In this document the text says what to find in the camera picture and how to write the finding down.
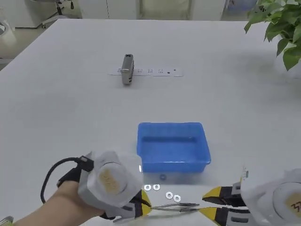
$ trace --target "white table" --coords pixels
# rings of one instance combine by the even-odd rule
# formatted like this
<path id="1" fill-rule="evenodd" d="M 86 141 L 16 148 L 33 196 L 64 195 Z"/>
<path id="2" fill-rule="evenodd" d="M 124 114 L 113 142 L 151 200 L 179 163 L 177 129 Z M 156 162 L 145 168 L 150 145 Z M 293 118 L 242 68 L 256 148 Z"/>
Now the white table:
<path id="1" fill-rule="evenodd" d="M 0 214 L 23 217 L 41 205 L 50 166 L 91 150 L 135 153 L 140 122 L 202 122 L 212 164 L 193 185 L 162 185 L 200 202 L 231 185 L 242 166 L 281 169 L 300 163 L 301 85 L 273 69 L 266 25 L 245 22 L 60 20 L 0 72 Z M 184 77 L 134 77 L 130 87 L 107 72 L 126 53 L 136 65 L 176 66 Z M 73 165 L 57 169 L 46 190 Z M 152 215 L 164 215 L 153 212 Z M 194 213 L 151 216 L 130 225 L 213 225 Z M 109 225 L 100 218 L 87 225 Z"/>

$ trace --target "black cable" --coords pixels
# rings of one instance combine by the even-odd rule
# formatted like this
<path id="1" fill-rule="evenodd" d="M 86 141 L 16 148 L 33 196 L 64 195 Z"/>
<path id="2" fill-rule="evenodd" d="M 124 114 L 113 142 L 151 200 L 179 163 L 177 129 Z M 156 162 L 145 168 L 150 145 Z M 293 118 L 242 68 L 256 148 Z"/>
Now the black cable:
<path id="1" fill-rule="evenodd" d="M 73 162 L 76 162 L 77 164 L 81 163 L 80 158 L 66 158 L 66 159 L 62 159 L 62 160 L 58 161 L 56 164 L 54 164 L 50 168 L 50 170 L 48 171 L 48 173 L 47 173 L 47 175 L 45 177 L 45 180 L 44 180 L 44 183 L 43 183 L 43 186 L 42 186 L 42 189 L 41 189 L 40 197 L 41 197 L 42 203 L 46 202 L 46 200 L 44 198 L 44 192 L 45 192 L 46 185 L 47 185 L 47 183 L 49 181 L 50 175 L 56 169 L 56 167 L 58 167 L 59 165 L 65 163 L 65 162 L 68 162 L 68 161 L 73 161 Z"/>

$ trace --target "chair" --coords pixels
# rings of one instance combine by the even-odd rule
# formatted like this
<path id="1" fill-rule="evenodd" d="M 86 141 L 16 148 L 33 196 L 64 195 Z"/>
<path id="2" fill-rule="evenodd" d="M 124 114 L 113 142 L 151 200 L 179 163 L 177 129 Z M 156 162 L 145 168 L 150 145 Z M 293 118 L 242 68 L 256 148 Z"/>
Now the chair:
<path id="1" fill-rule="evenodd" d="M 65 0 L 34 0 L 36 2 L 53 2 L 56 4 L 56 10 L 57 10 L 57 15 L 45 20 L 44 22 L 42 22 L 42 28 L 46 29 L 48 27 L 49 24 L 54 23 L 56 20 L 58 19 L 68 19 L 70 17 L 63 15 L 62 13 L 62 9 L 60 7 L 60 5 L 65 1 Z M 71 9 L 74 9 L 74 4 L 72 2 L 72 0 L 68 0 L 71 2 Z"/>

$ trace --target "sticker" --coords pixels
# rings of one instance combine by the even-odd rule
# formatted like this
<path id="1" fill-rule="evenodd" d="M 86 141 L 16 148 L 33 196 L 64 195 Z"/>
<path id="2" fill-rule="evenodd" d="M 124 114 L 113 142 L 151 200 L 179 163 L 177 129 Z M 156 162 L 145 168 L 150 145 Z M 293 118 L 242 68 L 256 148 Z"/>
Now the sticker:
<path id="1" fill-rule="evenodd" d="M 291 212 L 298 218 L 301 218 L 301 193 L 293 193 L 290 195 L 285 204 Z"/>
<path id="2" fill-rule="evenodd" d="M 110 72 L 110 75 L 120 75 L 121 69 L 115 69 Z M 163 68 L 136 68 L 133 76 L 168 76 L 168 77 L 183 77 L 183 71 L 180 68 L 163 67 Z"/>
<path id="3" fill-rule="evenodd" d="M 105 169 L 99 174 L 99 180 L 102 182 L 107 193 L 119 193 L 119 183 L 115 180 L 108 169 Z"/>

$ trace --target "potted plant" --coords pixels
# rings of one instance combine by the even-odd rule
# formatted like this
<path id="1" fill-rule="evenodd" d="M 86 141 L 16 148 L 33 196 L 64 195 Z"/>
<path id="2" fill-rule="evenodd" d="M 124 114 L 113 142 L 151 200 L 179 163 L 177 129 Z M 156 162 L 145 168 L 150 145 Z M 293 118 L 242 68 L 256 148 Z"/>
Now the potted plant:
<path id="1" fill-rule="evenodd" d="M 248 16 L 246 33 L 251 25 L 268 22 L 264 39 L 271 42 L 278 36 L 277 56 L 283 55 L 287 71 L 298 67 L 301 76 L 301 0 L 258 0 L 256 8 Z"/>

